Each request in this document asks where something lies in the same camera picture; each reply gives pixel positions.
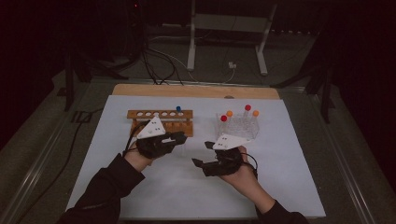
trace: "person's right hand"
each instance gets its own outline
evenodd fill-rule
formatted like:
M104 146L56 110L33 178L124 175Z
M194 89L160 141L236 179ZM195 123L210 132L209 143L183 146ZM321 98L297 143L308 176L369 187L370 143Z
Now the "person's right hand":
M242 158L248 162L247 149L239 147ZM253 201L262 213L269 211L275 200L262 188L250 166L243 164L231 175L221 175L220 178L233 186L239 193Z

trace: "white desk frame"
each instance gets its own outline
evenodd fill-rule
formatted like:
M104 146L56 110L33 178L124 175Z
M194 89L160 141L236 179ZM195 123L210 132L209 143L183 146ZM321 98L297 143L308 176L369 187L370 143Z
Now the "white desk frame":
M275 12L276 4L272 5L268 18L199 14L195 13L195 0L191 0L191 37L187 70L194 70L196 50L195 29L232 30L262 33L262 42L256 46L256 54L260 73L264 76L268 75L262 51L268 38Z

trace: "floor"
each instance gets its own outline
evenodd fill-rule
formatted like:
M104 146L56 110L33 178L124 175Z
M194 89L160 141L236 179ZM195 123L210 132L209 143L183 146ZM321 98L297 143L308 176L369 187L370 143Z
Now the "floor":
M207 35L208 38L198 41L196 67L189 73L184 67L189 45L189 39L184 35L188 34L188 29L179 28L176 33L180 37L169 37L175 36L174 29L154 30L149 41L151 49L174 57L172 65L148 54L149 65L159 77L167 77L173 66L177 69L179 78L173 75L166 79L168 84L180 84L181 80L185 85L268 87L296 75L315 43L315 37L310 35L270 34L264 49L269 74L264 77L258 72L254 54L253 47L257 36L246 36L243 41L236 41L236 46L233 45L235 43L215 45L219 40L226 42L227 36L202 33L201 36ZM236 63L236 68L228 68L228 62ZM8 223L5 220L12 220L9 223L54 223L64 211L101 111L93 114L91 121L80 127L71 120L76 111L103 108L107 96L120 83L119 80L97 71L94 73L91 83L76 81L76 101L69 112L64 112L64 97L57 96L58 90L64 87L64 72L54 77L54 91L1 150L0 222ZM129 78L122 81L125 83L152 83L142 60L120 74ZM304 93L307 80L300 80L278 91L289 110L327 214L323 218L309 219L309 222L396 223L396 196L380 172L337 88L332 87L333 108L329 110L331 123L326 124L318 112L320 95ZM47 189L69 155L70 160L64 171L53 186ZM45 162L35 165L38 158ZM23 185L22 180L26 176L29 178Z

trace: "gray carpet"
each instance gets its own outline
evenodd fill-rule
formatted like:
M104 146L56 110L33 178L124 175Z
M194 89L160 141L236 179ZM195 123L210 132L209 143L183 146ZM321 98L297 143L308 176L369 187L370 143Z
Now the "gray carpet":
M314 43L315 38L304 35L271 35L265 48L264 56L270 67L270 74L262 77L258 74L254 50L248 47L233 46L199 46L197 49L196 69L191 73L201 83L219 85L230 78L230 71L221 62L236 62L234 77L229 84L268 86L296 75L304 57ZM188 40L155 39L151 48L170 54L183 63L187 61ZM159 76L166 77L170 72L169 64L164 60L150 57L150 64ZM175 62L179 75L184 83L195 81L183 69L181 63ZM125 82L147 82L149 76L142 62L122 72L130 78ZM37 111L23 124L11 141L0 152L0 211L5 211L18 187L35 161L35 158L46 147L53 132L60 130L54 141L54 151L49 155L42 175L38 179L22 211L43 192L50 181L63 166L78 124L70 120L74 111L93 111L104 107L106 98L118 81L96 74L92 83L77 83L77 101L70 113L63 112L63 97L56 92L64 86L64 74L54 78L55 90L45 99ZM309 169L318 188L327 216L310 219L310 223L396 223L396 199L385 177L380 172L373 155L353 118L348 113L336 88L332 89L334 108L330 109L331 124L324 124L318 115L316 96L301 92L306 80L295 83L290 88L279 90L281 98L289 110L291 121L304 151ZM21 223L54 223L64 211L71 190L78 177L101 112L95 113L91 122L81 125L69 164L37 204L27 213ZM353 174L359 191L362 194L372 216L372 222L361 221L361 209L351 197L351 189L346 185L350 178L343 175L340 158L334 153L334 142L343 151L347 169ZM150 223L168 223L156 221Z

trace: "dark background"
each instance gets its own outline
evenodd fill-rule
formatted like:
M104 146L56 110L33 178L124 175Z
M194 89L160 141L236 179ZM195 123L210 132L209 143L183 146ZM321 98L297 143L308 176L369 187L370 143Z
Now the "dark background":
M1 141L2 148L41 101L52 91L51 78L64 69L63 52L67 22L78 15L104 20L93 9L97 2L7 0L0 5ZM151 26L190 22L190 2L185 0L140 1L144 21ZM223 6L232 1L222 1ZM396 189L392 177L396 163L394 75L396 8L390 1L278 1L272 30L317 35L304 68L325 58L335 64L332 83L358 123L381 169ZM249 3L262 4L261 1ZM265 14L238 7L240 14ZM219 10L218 5L198 2L197 10ZM234 8L222 7L223 13ZM91 35L100 33L100 26ZM106 34L99 34L106 40Z

